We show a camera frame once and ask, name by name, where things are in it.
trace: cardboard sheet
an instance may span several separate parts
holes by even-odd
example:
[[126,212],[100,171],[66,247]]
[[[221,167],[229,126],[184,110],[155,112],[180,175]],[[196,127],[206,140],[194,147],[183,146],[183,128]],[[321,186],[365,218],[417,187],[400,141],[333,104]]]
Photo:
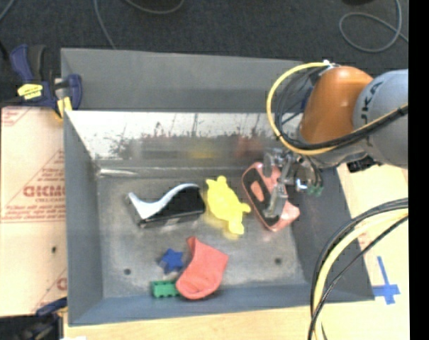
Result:
[[46,108],[1,112],[0,317],[66,296],[62,120]]

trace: black cable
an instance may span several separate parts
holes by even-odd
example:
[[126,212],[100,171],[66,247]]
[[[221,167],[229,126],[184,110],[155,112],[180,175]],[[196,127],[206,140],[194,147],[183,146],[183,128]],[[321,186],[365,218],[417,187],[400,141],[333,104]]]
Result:
[[9,100],[0,102],[0,108],[7,107],[7,106],[15,106],[19,104],[21,101],[22,101],[21,97],[11,98]]
[[[137,8],[141,11],[146,12],[146,13],[151,13],[151,14],[155,14],[155,15],[165,15],[165,14],[174,13],[175,11],[177,11],[179,8],[181,8],[183,6],[183,4],[186,0],[180,0],[179,3],[174,8],[171,8],[169,10],[152,10],[152,9],[137,5],[136,3],[134,3],[131,0],[123,0],[123,1],[125,1],[127,4],[131,5],[132,7]],[[104,22],[102,21],[101,14],[99,13],[98,0],[93,0],[93,5],[94,5],[94,12],[95,12],[96,17],[98,19],[99,25],[101,26],[101,29],[102,29],[104,35],[106,36],[108,43],[110,44],[110,46],[113,49],[116,49],[116,46],[115,46],[112,38],[108,34],[108,31],[104,25]]]
[[369,217],[372,217],[374,215],[387,213],[394,210],[399,209],[405,209],[408,207],[408,198],[402,198],[397,200],[392,200],[387,203],[383,203],[380,205],[377,205],[366,212],[358,215],[356,218],[352,219],[350,222],[343,225],[341,228],[337,230],[336,233],[334,233],[331,238],[326,242],[326,245],[323,247],[323,249],[320,252],[320,256],[318,257],[318,260],[315,264],[315,268],[313,271],[313,277],[312,277],[312,291],[311,291],[311,311],[313,311],[313,291],[315,290],[316,283],[318,282],[318,274],[320,273],[321,266],[324,264],[326,258],[329,256],[331,251],[334,249],[334,247],[337,245],[337,243],[345,236],[347,235],[351,230],[353,230],[358,224],[363,222]]
[[288,136],[285,132],[282,131],[282,127],[277,128],[280,131],[282,137],[287,141],[289,144],[294,146],[297,149],[304,149],[304,150],[315,150],[315,149],[324,149],[326,147],[336,147],[341,148],[346,145],[354,144],[357,141],[362,140],[363,138],[369,136],[373,132],[382,129],[384,126],[387,126],[388,124],[394,122],[398,118],[407,115],[408,114],[408,106],[404,106],[403,108],[400,108],[396,110],[393,113],[390,113],[383,118],[378,119],[375,123],[372,123],[370,126],[364,127],[362,129],[359,129],[355,132],[352,132],[350,134],[344,135],[342,137],[336,138],[334,140],[328,140],[325,142],[320,142],[318,144],[304,144],[300,143],[298,140],[292,139],[290,136]]
[[407,220],[408,220],[408,216],[405,216],[405,217],[401,218],[400,220],[398,220],[397,222],[395,222],[390,227],[388,227],[386,230],[384,230],[377,238],[375,238],[372,242],[370,242],[358,255],[356,255],[356,257],[353,260],[351,260],[351,262],[349,262],[349,264],[346,265],[346,267],[344,267],[344,269],[341,270],[341,272],[339,272],[339,274],[332,280],[330,285],[326,288],[323,296],[321,297],[320,302],[318,303],[316,309],[312,313],[311,323],[310,323],[309,330],[308,330],[308,340],[312,339],[312,334],[315,330],[316,322],[318,320],[318,317],[320,316],[321,310],[323,309],[323,307],[326,304],[326,300],[328,299],[329,294],[333,291],[335,285],[342,278],[342,276],[345,274],[345,272],[348,271],[353,266],[353,264],[355,264],[362,256],[364,256],[370,249],[372,249],[386,235],[391,233],[394,229],[396,229],[398,226],[402,225]]
[[[409,43],[408,38],[401,33],[402,18],[401,18],[400,1],[399,0],[394,0],[394,1],[396,3],[396,10],[397,10],[397,25],[398,25],[397,28],[388,24],[386,21],[383,21],[382,19],[377,18],[376,16],[373,16],[373,15],[370,15],[367,13],[347,13],[347,14],[345,14],[339,21],[339,29],[340,29],[340,33],[342,34],[343,38],[347,41],[347,43],[350,44],[352,47],[358,49],[358,50],[361,50],[363,52],[368,52],[368,53],[380,53],[380,52],[385,51],[386,49],[390,48],[397,41],[397,39],[399,37],[402,38],[405,42]],[[351,39],[349,39],[347,37],[347,35],[345,34],[345,32],[343,31],[343,22],[346,18],[349,18],[350,16],[360,16],[363,18],[369,18],[369,19],[372,19],[374,21],[377,21],[377,22],[381,23],[382,25],[386,26],[389,30],[394,31],[395,35],[392,37],[392,39],[389,41],[389,43],[387,43],[385,46],[383,46],[381,48],[373,49],[373,48],[361,47],[360,45],[354,44],[353,41],[351,41]]]

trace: orange object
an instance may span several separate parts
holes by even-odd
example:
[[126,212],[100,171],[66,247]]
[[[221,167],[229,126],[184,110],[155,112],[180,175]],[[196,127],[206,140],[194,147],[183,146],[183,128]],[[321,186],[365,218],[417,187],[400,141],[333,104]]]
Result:
[[326,71],[313,87],[299,126],[305,141],[318,144],[351,133],[357,98],[371,80],[354,67]]
[[200,242],[194,236],[187,239],[187,244],[192,260],[175,285],[185,298],[199,300],[218,289],[227,266],[228,255]]

